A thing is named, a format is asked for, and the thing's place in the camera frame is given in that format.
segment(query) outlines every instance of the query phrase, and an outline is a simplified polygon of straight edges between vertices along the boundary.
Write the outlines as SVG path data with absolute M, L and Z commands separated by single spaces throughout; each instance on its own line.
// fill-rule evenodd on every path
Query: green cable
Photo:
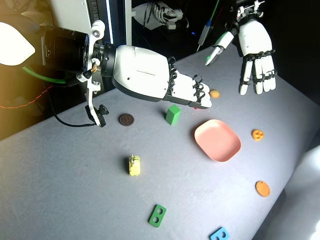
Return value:
M 218 4 L 219 4 L 219 0 L 216 1 L 216 4 L 215 4 L 214 9 L 213 9 L 213 13 L 212 13 L 211 18 L 210 18 L 210 21 L 212 21 L 212 19 L 214 18 L 214 15 L 215 15 L 217 7 L 218 7 Z
M 47 76 L 42 76 L 32 70 L 30 70 L 29 68 L 27 68 L 26 66 L 24 66 L 22 68 L 26 73 L 38 78 L 38 79 L 41 79 L 41 80 L 44 80 L 44 81 L 47 81 L 47 82 L 50 82 L 50 83 L 54 83 L 54 84 L 66 84 L 66 81 L 64 79 L 58 79 L 58 78 L 51 78 L 51 77 L 47 77 Z

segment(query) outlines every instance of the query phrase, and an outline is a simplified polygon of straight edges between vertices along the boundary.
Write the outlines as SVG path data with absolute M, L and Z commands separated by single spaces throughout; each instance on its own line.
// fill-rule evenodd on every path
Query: gray table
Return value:
M 280 77 L 274 91 L 238 94 L 242 59 L 230 46 L 210 67 L 205 49 L 176 65 L 201 74 L 218 89 L 213 107 L 180 106 L 178 123 L 164 120 L 170 102 L 135 99 L 112 90 L 94 99 L 110 111 L 107 126 L 67 127 L 47 119 L 0 142 L 2 240 L 207 240 L 225 227 L 233 240 L 250 240 L 320 123 L 320 107 Z M 85 103 L 59 116 L 89 122 Z M 118 116 L 131 113 L 134 125 Z M 226 122 L 241 150 L 227 162 L 210 160 L 194 129 Z M 256 142 L 253 129 L 265 137 Z M 140 176 L 128 174 L 128 156 L 141 158 Z M 269 197 L 255 190 L 267 182 Z M 160 228 L 148 223 L 155 204 L 167 208 Z

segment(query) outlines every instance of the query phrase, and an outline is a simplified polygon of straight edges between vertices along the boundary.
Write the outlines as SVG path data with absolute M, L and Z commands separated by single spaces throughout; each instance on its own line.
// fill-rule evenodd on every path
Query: square pink dish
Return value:
M 194 138 L 200 148 L 212 160 L 228 161 L 241 148 L 237 134 L 223 121 L 212 119 L 199 126 Z

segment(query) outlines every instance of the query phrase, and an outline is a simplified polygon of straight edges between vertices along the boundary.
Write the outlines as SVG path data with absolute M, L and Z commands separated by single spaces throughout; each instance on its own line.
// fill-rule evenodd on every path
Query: green block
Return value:
M 180 108 L 178 108 L 176 105 L 172 105 L 169 107 L 168 112 L 166 113 L 165 120 L 170 125 L 175 124 L 179 119 L 180 112 Z
M 153 213 L 149 219 L 149 223 L 156 228 L 160 227 L 160 224 L 162 222 L 162 219 L 165 216 L 167 209 L 161 205 L 155 205 L 155 208 L 153 210 Z

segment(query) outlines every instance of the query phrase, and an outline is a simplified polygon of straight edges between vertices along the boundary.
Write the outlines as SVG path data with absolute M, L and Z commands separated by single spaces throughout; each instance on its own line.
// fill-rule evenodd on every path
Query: blue block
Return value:
M 227 240 L 229 237 L 227 230 L 221 227 L 210 236 L 210 240 Z

